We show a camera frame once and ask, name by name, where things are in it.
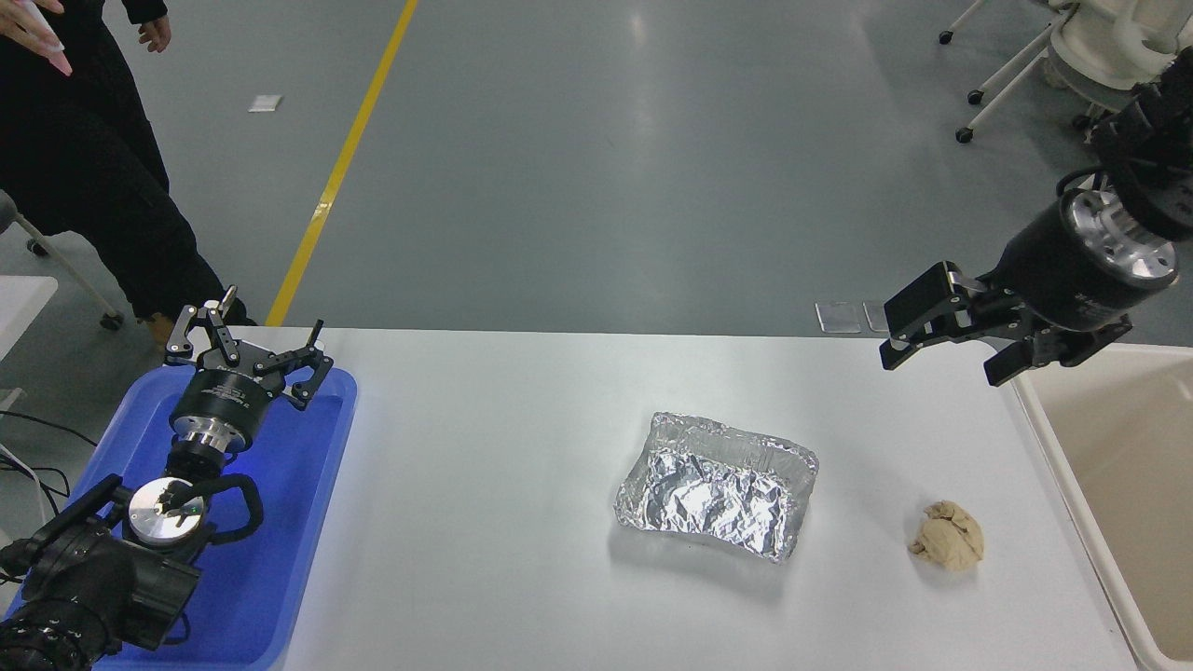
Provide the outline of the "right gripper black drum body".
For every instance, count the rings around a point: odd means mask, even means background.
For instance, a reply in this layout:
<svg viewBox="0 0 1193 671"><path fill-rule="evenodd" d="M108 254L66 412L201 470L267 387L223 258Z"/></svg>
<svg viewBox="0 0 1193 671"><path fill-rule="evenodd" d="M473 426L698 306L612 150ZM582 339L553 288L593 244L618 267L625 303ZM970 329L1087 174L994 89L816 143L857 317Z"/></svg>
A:
<svg viewBox="0 0 1193 671"><path fill-rule="evenodd" d="M1152 296L1154 281L1111 261L1096 232L1088 203L1057 203L1010 238L987 284L1062 330L1092 332L1115 322Z"/></svg>

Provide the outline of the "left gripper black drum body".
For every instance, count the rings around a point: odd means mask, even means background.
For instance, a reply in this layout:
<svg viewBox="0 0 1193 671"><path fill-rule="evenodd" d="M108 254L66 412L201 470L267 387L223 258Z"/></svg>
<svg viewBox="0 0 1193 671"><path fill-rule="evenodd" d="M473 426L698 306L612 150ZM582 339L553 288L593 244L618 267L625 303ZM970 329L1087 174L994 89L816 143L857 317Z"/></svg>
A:
<svg viewBox="0 0 1193 671"><path fill-rule="evenodd" d="M268 405L280 392L276 375L260 378L254 371L256 363L271 356L268 349L253 343L239 346L234 363L228 363L218 347L200 353L193 377L171 412L171 424L183 431L190 418L214 418L236 431L259 431Z"/></svg>

